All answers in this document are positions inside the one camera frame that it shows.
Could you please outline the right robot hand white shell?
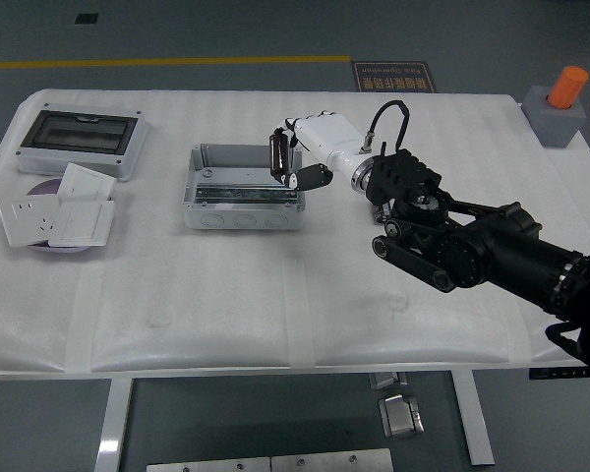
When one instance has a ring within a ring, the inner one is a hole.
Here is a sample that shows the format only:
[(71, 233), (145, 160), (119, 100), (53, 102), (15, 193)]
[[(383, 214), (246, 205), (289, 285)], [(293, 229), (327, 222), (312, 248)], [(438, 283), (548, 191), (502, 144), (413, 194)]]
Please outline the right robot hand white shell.
[[(328, 185), (333, 174), (343, 175), (351, 188), (365, 193), (373, 166), (372, 138), (362, 136), (341, 114), (322, 112), (288, 120), (269, 137), (269, 169), (281, 185), (310, 191)], [(300, 146), (317, 161), (294, 168), (294, 148)]]

